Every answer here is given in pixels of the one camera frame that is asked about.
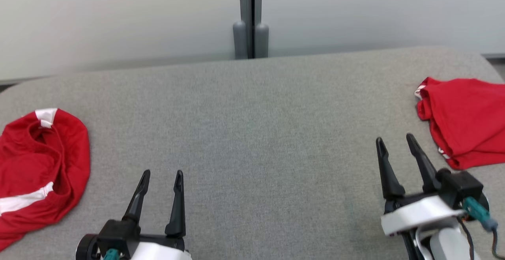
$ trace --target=black cable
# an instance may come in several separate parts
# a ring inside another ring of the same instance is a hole
[[[496,231],[496,229],[493,229],[493,246],[491,247],[491,251],[493,252],[494,258],[505,260],[505,257],[500,256],[496,253],[496,246],[498,246],[498,231]]]
[[[458,222],[461,224],[463,231],[467,235],[468,245],[470,246],[470,249],[469,249],[470,260],[474,260],[475,252],[474,252],[474,247],[473,247],[472,236],[470,235],[470,232],[468,231],[467,226],[465,226],[465,224],[463,223],[462,219],[458,218]]]

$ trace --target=teal connector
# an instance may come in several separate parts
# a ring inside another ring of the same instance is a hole
[[[491,232],[498,227],[498,222],[491,217],[489,211],[473,197],[467,197],[463,200],[462,209],[471,217],[478,220],[487,232]]]
[[[109,249],[103,260],[119,260],[119,251],[117,249]]]

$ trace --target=red cloth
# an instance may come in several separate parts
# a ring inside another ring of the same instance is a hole
[[[0,137],[0,200],[54,183],[45,199],[0,215],[0,251],[61,220],[79,202],[90,176],[84,124],[63,110],[44,110],[53,111],[47,121],[29,113],[8,124]]]
[[[456,170],[505,163],[505,84],[425,79],[416,95],[421,120]]]

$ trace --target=gray tabletop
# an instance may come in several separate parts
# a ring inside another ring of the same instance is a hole
[[[60,223],[29,233],[1,259],[71,259],[85,233],[120,218],[144,169],[144,233],[163,233],[184,171],[193,259],[406,259],[382,233],[375,139],[407,192],[421,176],[405,134],[446,166],[413,95],[427,76],[503,82],[476,54],[410,48],[78,73],[0,95],[0,125],[58,107],[88,127],[91,176]],[[505,223],[503,165],[470,170]],[[469,229],[491,259],[491,239]]]

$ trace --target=white panel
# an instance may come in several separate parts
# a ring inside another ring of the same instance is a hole
[[[270,56],[448,45],[505,53],[505,0],[263,0]]]
[[[231,59],[239,0],[0,0],[0,80]]]

